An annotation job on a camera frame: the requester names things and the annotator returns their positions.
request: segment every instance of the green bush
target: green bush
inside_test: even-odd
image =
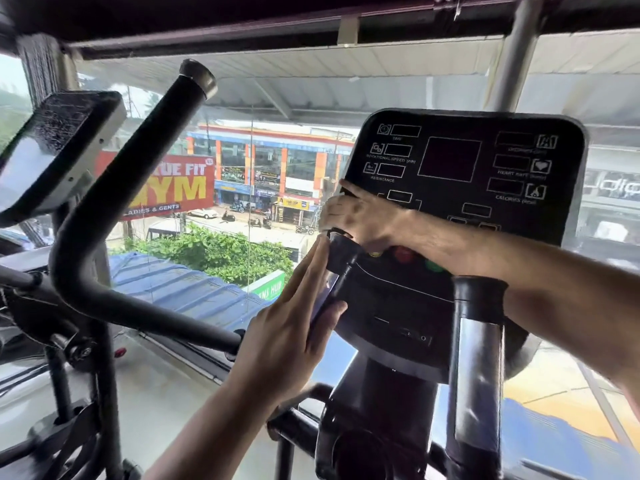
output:
[[[151,241],[128,239],[124,249],[112,252],[138,251],[169,259],[242,287],[277,270],[287,274],[286,280],[293,272],[289,250],[280,244],[249,242],[243,234],[212,232],[195,224],[188,229],[190,232]]]

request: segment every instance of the green button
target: green button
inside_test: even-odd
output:
[[[433,271],[434,273],[442,273],[445,269],[442,266],[438,266],[433,261],[429,261],[428,259],[424,260],[424,265],[427,266],[429,271]]]

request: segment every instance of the floor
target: floor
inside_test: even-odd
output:
[[[122,451],[142,469],[149,468],[188,418],[217,385],[144,339],[121,335],[116,347]],[[32,364],[0,367],[0,378]],[[70,373],[72,398],[87,394],[85,376]],[[48,374],[16,387],[0,399],[0,450],[22,441],[38,419],[52,413],[54,399]],[[276,443],[260,432],[234,476],[235,480],[272,479]],[[315,479],[314,462],[296,451],[292,478]]]

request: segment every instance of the ceiling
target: ceiling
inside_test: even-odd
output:
[[[208,103],[212,118],[356,127],[384,107],[481,110],[502,40],[189,56],[218,79],[218,94]],[[163,93],[185,57],[78,61],[77,69]],[[566,114],[600,126],[640,126],[640,30],[541,36],[518,110]],[[638,139],[629,129],[599,128],[594,134],[600,144]]]

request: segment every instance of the red billboard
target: red billboard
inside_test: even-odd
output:
[[[100,175],[115,156],[116,152],[100,152],[96,175]],[[213,157],[166,155],[129,204],[122,220],[212,207],[214,163]]]

